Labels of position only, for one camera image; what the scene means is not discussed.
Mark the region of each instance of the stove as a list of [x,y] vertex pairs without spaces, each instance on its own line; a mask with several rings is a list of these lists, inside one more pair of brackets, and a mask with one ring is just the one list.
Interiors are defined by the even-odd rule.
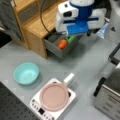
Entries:
[[[56,78],[53,78],[44,87],[52,83],[61,83],[61,82],[57,80]],[[57,120],[59,116],[65,111],[65,109],[76,98],[75,92],[73,92],[71,89],[68,88],[69,99],[68,99],[68,103],[66,104],[66,106],[57,112],[48,111],[42,107],[40,100],[39,100],[42,89],[38,91],[38,93],[32,98],[32,100],[30,101],[30,107],[43,120]]]
[[95,107],[112,119],[120,120],[120,63],[99,89]]

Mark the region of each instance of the open drawer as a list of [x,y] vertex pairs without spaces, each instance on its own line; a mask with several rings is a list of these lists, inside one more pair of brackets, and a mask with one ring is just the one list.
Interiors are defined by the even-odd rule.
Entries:
[[46,48],[55,54],[59,58],[65,57],[65,55],[76,45],[77,41],[81,38],[81,36],[76,36],[74,40],[67,45],[63,50],[58,48],[58,44],[61,39],[65,38],[64,35],[48,35],[45,38]]

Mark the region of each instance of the white pan handle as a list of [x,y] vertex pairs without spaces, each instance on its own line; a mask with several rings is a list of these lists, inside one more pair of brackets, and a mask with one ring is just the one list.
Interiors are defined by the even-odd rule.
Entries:
[[74,76],[75,75],[71,73],[68,77],[64,79],[64,84],[68,86],[74,80]]

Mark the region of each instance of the orange object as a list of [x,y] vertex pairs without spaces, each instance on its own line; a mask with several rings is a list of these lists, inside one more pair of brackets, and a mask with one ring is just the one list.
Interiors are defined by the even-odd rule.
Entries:
[[68,45],[67,40],[62,39],[62,40],[60,41],[59,45],[58,45],[58,48],[61,49],[61,50],[63,50],[67,45]]

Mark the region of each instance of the saucepan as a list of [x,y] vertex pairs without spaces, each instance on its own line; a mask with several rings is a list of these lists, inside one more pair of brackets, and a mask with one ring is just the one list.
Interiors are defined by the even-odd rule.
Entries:
[[59,111],[66,106],[69,100],[68,85],[74,78],[71,73],[64,83],[51,83],[43,88],[40,94],[42,106],[49,111]]

